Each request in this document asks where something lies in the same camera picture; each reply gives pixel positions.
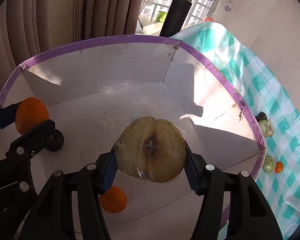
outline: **brussels sprout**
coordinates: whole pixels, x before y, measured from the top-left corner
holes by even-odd
[[[266,155],[262,168],[267,175],[269,175],[275,169],[275,160],[271,155]]]

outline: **checkered tablecloth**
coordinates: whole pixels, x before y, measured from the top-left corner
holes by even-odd
[[[300,224],[300,114],[271,70],[223,25],[213,22],[189,27],[172,36],[205,55],[232,83],[253,114],[265,112],[274,126],[266,137],[267,154],[282,161],[281,173],[257,184],[278,221],[284,239]]]

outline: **green object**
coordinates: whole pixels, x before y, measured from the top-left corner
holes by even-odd
[[[272,156],[266,155],[265,162],[262,165],[263,170],[269,175],[275,169],[275,160]]]
[[[258,124],[261,128],[263,136],[266,136],[269,132],[269,126],[268,126],[267,121],[266,120],[261,120],[261,121],[258,122]]]
[[[158,11],[158,16],[157,16],[157,21],[164,23],[164,20],[167,17],[167,12],[163,12],[163,11]]]

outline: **black cylinder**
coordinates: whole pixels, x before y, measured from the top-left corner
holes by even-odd
[[[172,0],[159,36],[171,37],[181,30],[192,5],[191,2],[192,0]]]

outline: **white wall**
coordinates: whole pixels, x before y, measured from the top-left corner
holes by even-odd
[[[300,4],[297,0],[235,0],[215,17],[272,70],[300,112]]]

